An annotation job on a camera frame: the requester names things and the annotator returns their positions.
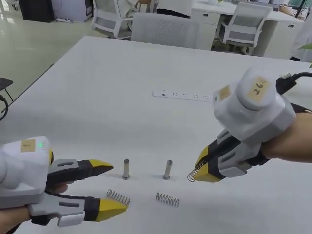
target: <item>metal spring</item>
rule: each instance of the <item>metal spring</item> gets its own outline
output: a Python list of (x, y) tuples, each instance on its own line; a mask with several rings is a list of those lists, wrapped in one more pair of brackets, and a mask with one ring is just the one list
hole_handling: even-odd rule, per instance
[(180, 199), (161, 193), (157, 193), (156, 200), (176, 207), (180, 204)]
[(197, 165), (188, 175), (187, 175), (187, 179), (189, 180), (189, 182), (194, 182), (195, 181), (195, 175), (198, 173), (199, 169), (204, 166), (207, 162), (206, 161), (202, 161), (199, 165)]
[(119, 193), (117, 193), (117, 192), (115, 192), (115, 191), (113, 191), (111, 189), (109, 189), (107, 191), (106, 196), (108, 198), (113, 199), (115, 201), (118, 201), (118, 202), (120, 202), (120, 203), (122, 203), (122, 204), (124, 204), (126, 206), (128, 206), (129, 203), (130, 203), (130, 198), (129, 197), (121, 195), (121, 194), (119, 194)]

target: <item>black cable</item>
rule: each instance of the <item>black cable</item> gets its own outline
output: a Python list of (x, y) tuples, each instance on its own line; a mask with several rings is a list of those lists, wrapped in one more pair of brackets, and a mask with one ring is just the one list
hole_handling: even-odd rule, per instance
[(9, 111), (9, 103), (6, 101), (6, 99), (5, 99), (2, 95), (0, 95), (0, 101), (3, 101), (4, 104), (5, 104), (5, 111), (4, 111), (4, 114), (3, 114), (3, 116), (0, 118), (0, 121), (1, 121), (1, 120), (3, 120), (3, 119), (6, 117), (6, 115), (8, 114), (8, 111)]
[(310, 73), (310, 72), (301, 72), (301, 73), (293, 74), (292, 76), (288, 76), (286, 78), (285, 77), (280, 77), (276, 81), (277, 92), (280, 95), (283, 95), (284, 93), (286, 93), (288, 90), (290, 90), (291, 88), (293, 88), (297, 84), (296, 81), (300, 77), (312, 77), (312, 73)]
[(296, 14), (295, 18), (298, 18), (299, 14), (301, 13), (302, 9), (304, 8), (303, 5), (305, 5), (306, 1), (307, 1), (307, 0), (302, 0), (302, 2), (301, 2), (301, 4), (300, 4), (299, 8), (297, 9), (297, 14)]
[(12, 229), (11, 229), (10, 231), (8, 231), (6, 234), (12, 234), (12, 233), (14, 233), (14, 232), (17, 230), (17, 228), (20, 227), (20, 225), (21, 225), (21, 223), (18, 224), (18, 225), (16, 225), (14, 228), (12, 228)]
[(6, 88), (4, 88), (4, 90), (6, 91), (6, 93), (8, 94), (8, 96), (10, 97), (11, 101), (13, 102), (13, 98), (11, 97), (11, 95), (9, 94), (9, 92), (6, 90)]

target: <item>white chair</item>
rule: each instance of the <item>white chair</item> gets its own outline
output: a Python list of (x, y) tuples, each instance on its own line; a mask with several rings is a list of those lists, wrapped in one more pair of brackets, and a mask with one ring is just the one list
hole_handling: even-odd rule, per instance
[(132, 18), (123, 18), (118, 0), (93, 0), (94, 13), (91, 26), (113, 34), (116, 39), (131, 37), (131, 31), (122, 28), (131, 27)]
[(135, 13), (132, 41), (196, 48), (199, 23), (182, 17)]
[(223, 44), (256, 47), (263, 23), (272, 10), (272, 7), (239, 3), (232, 18), (219, 26), (219, 40)]

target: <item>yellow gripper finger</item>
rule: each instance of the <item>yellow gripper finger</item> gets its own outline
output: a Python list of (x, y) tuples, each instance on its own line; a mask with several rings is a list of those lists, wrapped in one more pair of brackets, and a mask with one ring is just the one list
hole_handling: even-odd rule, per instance
[(101, 222), (125, 212), (127, 208), (128, 206), (114, 200), (86, 197), (84, 220)]

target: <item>power strip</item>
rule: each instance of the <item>power strip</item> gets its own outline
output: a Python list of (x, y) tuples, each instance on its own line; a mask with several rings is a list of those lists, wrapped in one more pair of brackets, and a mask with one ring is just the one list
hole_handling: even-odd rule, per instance
[(153, 90), (152, 95), (160, 98), (175, 98), (192, 101), (212, 102), (213, 95), (171, 91), (167, 89)]

